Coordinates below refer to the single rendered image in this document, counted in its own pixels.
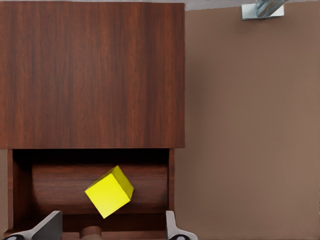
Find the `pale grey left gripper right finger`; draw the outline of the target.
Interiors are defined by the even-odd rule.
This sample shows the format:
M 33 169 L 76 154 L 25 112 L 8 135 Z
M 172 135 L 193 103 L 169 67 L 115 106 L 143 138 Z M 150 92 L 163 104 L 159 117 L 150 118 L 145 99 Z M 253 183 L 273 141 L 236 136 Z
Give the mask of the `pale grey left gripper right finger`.
M 189 231 L 179 229 L 176 225 L 175 213 L 171 210 L 166 215 L 166 240 L 198 240 L 198 237 Z

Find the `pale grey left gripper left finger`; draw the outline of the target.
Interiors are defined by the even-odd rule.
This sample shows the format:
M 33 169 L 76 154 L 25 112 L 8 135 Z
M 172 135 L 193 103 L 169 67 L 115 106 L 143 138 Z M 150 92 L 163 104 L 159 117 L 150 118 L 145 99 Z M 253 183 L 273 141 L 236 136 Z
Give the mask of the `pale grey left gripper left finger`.
M 63 234 L 63 212 L 54 210 L 35 227 L 13 233 L 2 240 L 61 240 Z

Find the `dark wooden drawer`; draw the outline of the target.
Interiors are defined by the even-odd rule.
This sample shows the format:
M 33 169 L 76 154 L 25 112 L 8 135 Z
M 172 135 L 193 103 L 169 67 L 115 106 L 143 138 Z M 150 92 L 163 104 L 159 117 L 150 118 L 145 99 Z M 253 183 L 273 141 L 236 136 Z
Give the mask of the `dark wooden drawer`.
M 4 235 L 31 229 L 53 211 L 63 213 L 63 240 L 80 240 L 87 227 L 104 240 L 162 240 L 166 211 L 174 209 L 174 150 L 13 149 L 8 162 L 8 227 Z M 102 217 L 85 194 L 100 176 L 119 166 L 134 192 L 131 201 Z

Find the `yellow cube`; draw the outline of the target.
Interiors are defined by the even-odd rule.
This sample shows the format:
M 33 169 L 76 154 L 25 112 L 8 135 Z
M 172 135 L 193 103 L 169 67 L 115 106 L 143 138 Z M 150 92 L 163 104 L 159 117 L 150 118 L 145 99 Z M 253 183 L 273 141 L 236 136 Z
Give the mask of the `yellow cube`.
M 105 219 L 131 201 L 134 187 L 117 165 L 97 178 L 84 192 Z

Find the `dark wooden cabinet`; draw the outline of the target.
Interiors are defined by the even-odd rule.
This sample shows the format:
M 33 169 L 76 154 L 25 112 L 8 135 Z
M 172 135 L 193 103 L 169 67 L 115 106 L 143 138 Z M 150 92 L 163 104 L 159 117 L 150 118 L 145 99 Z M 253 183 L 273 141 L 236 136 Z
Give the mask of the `dark wooden cabinet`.
M 0 1 L 0 149 L 182 148 L 182 3 Z

